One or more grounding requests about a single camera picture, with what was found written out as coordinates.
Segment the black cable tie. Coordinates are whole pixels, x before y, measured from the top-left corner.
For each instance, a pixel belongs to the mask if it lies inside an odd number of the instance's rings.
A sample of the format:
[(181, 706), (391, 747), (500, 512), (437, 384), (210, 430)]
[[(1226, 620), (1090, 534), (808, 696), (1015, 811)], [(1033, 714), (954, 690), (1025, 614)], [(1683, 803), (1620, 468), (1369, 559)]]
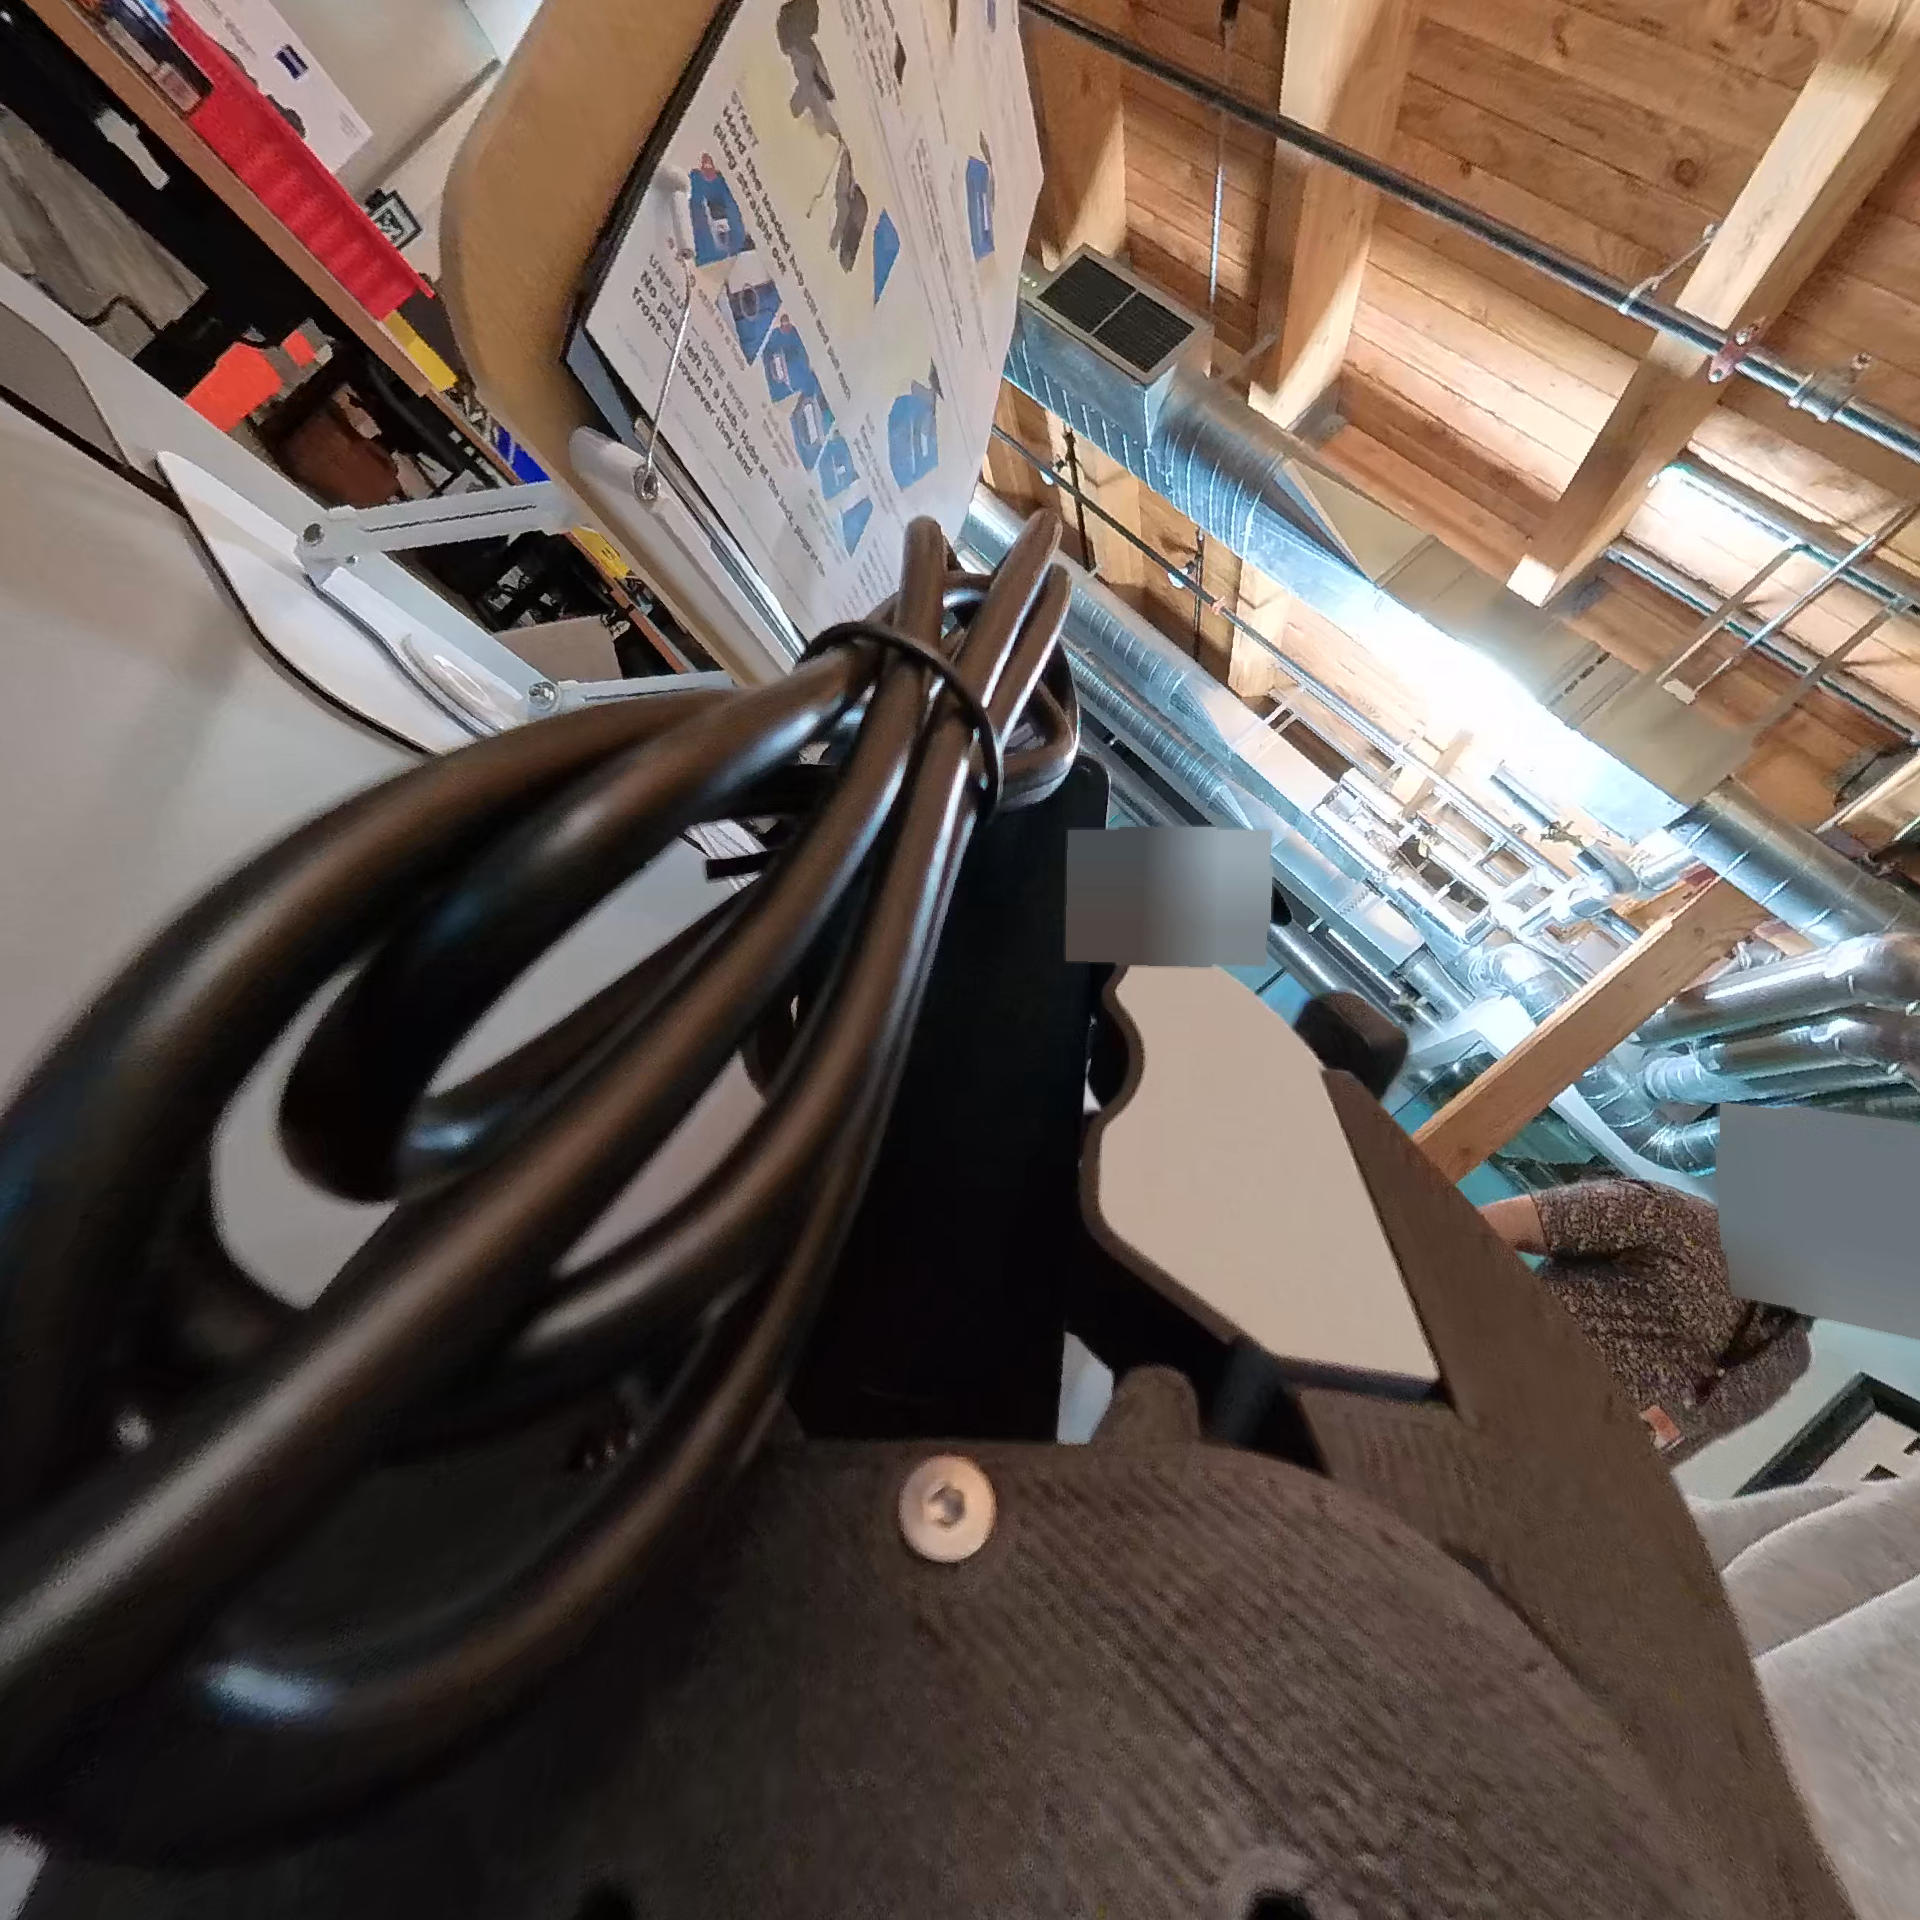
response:
[(927, 671), (935, 682), (935, 690), (949, 696), (964, 716), (978, 755), (978, 818), (986, 822), (995, 815), (1003, 794), (1003, 747), (999, 727), (980, 694), (961, 677), (959, 666), (933, 643), (909, 638), (877, 616), (836, 622), (805, 643), (800, 663), (825, 655), (833, 650), (853, 644), (872, 644), (885, 653), (901, 655)]

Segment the large silver ventilation duct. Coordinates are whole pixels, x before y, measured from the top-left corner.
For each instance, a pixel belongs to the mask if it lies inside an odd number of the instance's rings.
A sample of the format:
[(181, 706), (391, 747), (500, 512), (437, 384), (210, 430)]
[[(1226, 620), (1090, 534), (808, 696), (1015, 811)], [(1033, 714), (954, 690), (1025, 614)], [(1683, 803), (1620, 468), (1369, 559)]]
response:
[(1212, 327), (1085, 246), (1061, 270), (1027, 260), (1009, 379), (1132, 474), (1215, 543), (1322, 616), (1397, 638), (1412, 616), (1517, 652), (1539, 614), (1435, 536), (1369, 566), (1403, 528), (1372, 498), (1307, 482), (1315, 450), (1210, 375)]

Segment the orange box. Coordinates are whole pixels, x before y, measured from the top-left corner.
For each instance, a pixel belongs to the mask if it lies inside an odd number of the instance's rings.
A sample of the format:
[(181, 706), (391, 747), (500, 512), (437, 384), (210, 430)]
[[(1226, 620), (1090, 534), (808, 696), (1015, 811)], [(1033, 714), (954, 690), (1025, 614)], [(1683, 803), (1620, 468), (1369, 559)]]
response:
[(184, 396), (186, 407), (231, 434), (261, 410), (288, 400), (330, 360), (330, 347), (314, 347), (303, 334), (279, 346), (228, 346), (212, 367)]

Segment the person's grey sweater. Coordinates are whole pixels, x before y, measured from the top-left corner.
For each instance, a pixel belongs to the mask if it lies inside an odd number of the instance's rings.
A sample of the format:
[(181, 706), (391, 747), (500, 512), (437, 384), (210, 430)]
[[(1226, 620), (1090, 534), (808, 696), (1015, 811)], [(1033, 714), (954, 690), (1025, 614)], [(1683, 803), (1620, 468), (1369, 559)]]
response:
[(1917, 1478), (1688, 1501), (1860, 1917), (1917, 1915)]

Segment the white printed box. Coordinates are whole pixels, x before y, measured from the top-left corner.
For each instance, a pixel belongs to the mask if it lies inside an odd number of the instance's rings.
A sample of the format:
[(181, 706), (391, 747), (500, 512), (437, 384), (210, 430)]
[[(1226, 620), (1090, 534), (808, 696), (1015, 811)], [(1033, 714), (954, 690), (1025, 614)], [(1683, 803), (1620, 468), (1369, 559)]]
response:
[(359, 110), (274, 3), (184, 6), (335, 176), (371, 143), (373, 133)]

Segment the silver spiral duct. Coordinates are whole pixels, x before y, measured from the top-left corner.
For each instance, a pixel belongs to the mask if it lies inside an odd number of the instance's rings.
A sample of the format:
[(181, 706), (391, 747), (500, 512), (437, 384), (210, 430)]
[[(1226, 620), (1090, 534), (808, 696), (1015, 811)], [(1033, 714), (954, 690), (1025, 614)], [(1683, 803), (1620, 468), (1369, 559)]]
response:
[(1063, 571), (1063, 647), (1083, 709), (1217, 826), (1293, 831), (1343, 858), (1320, 811), (1336, 781), (1083, 566), (1063, 557)]

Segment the cluster of silver pipes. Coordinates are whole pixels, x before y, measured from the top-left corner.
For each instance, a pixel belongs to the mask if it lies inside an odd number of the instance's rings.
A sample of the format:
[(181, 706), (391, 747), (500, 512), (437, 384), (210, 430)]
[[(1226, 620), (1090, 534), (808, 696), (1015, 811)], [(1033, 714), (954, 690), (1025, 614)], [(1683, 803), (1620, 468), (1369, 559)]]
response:
[(1715, 1173), (1722, 1111), (1865, 1096), (1916, 1116), (1916, 894), (1791, 828), (1727, 781), (1671, 839), (1791, 932), (1797, 955), (1729, 964), (1683, 990), (1551, 1106), (1620, 1167)]

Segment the white monitor stand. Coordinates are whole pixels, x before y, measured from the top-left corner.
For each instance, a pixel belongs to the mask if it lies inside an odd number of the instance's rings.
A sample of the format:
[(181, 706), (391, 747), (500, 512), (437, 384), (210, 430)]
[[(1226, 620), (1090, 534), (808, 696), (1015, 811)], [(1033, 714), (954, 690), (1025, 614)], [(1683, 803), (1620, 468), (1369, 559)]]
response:
[(647, 679), (541, 669), (395, 565), (418, 548), (556, 534), (572, 496), (554, 482), (282, 512), (177, 450), (159, 450), (155, 467), (277, 663), (404, 749), (457, 751), (559, 714), (735, 683), (725, 669)]

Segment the ceiling conduit pipe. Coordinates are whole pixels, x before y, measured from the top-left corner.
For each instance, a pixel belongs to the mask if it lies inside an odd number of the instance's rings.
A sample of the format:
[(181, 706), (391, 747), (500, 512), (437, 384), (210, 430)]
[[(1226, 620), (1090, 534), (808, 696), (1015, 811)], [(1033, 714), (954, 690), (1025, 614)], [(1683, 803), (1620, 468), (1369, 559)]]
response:
[(1560, 246), (1530, 236), (1495, 214), (1456, 198), (1386, 159), (1372, 158), (1365, 150), (1324, 133), (1307, 124), (1244, 100), (1229, 86), (1193, 72), (1188, 67), (1163, 60), (1161, 54), (1117, 36), (1097, 23), (1068, 12), (1059, 4), (1032, 3), (1025, 4), (1025, 16), (1066, 32), (1074, 40), (1114, 58), (1137, 72), (1178, 88), (1188, 100), (1219, 111), (1242, 128), (1256, 130), (1284, 150), (1299, 154), (1320, 163), (1336, 173), (1369, 186), (1373, 192), (1394, 204), (1412, 207), (1424, 216), (1441, 222), (1441, 227), (1468, 232), (1490, 252), (1522, 266), (1528, 272), (1571, 291), (1596, 306), (1609, 308), (1626, 320), (1632, 320), (1668, 340), (1704, 351), (1708, 357), (1711, 387), (1719, 389), (1729, 379), (1740, 378), (1762, 389), (1765, 394), (1786, 400), (1791, 410), (1805, 413), (1824, 424), (1835, 424), (1884, 452), (1917, 461), (1917, 430), (1916, 422), (1895, 416), (1872, 400), (1842, 398), (1839, 375), (1801, 371), (1777, 351), (1760, 346), (1760, 330), (1748, 327), (1716, 327), (1706, 322), (1693, 310), (1667, 302), (1655, 295), (1655, 279), (1645, 276), (1626, 284), (1594, 262), (1573, 255)]

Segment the wooden storage shelf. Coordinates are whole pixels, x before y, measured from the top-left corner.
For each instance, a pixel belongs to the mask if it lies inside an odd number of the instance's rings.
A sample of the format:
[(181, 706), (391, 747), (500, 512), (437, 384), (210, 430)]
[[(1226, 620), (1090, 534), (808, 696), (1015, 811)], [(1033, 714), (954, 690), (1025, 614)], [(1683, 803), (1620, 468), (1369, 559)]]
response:
[(186, 61), (167, 36), (184, 4), (5, 4), (5, 110), (88, 181), (164, 260), (196, 284), (186, 308), (148, 320), (135, 365), (184, 398), (235, 342), (303, 334), (327, 363), (234, 437), (325, 508), (509, 488), (513, 464), (466, 405), (465, 373), (434, 292), (373, 320), (263, 207), (181, 116)]

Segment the printed instruction sheet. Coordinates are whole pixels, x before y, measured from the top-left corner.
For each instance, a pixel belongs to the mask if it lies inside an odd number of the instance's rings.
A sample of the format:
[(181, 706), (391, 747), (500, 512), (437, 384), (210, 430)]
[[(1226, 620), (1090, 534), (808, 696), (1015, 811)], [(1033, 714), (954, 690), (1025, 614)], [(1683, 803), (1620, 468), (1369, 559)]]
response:
[(1042, 182), (1020, 14), (723, 4), (595, 246), (568, 367), (803, 638), (969, 512)]

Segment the red box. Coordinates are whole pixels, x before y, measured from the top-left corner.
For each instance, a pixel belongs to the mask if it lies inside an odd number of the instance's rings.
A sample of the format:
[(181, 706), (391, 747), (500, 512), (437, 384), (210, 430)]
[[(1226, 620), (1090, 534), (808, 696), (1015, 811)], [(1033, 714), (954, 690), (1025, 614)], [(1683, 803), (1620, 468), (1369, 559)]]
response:
[(215, 38), (186, 14), (170, 16), (167, 36), (184, 60), (181, 116), (196, 139), (373, 320), (431, 296), (424, 276)]

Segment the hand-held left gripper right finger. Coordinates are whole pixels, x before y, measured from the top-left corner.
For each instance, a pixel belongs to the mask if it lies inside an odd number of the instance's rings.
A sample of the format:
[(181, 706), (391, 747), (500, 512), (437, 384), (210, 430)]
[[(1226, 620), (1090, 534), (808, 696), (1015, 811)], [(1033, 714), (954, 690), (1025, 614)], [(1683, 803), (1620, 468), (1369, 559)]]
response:
[(1219, 966), (1120, 966), (1083, 1160), (1097, 1245), (1223, 1350), (1208, 1434), (1307, 1450), (1307, 1387), (1432, 1400), (1443, 1374), (1311, 1043)]

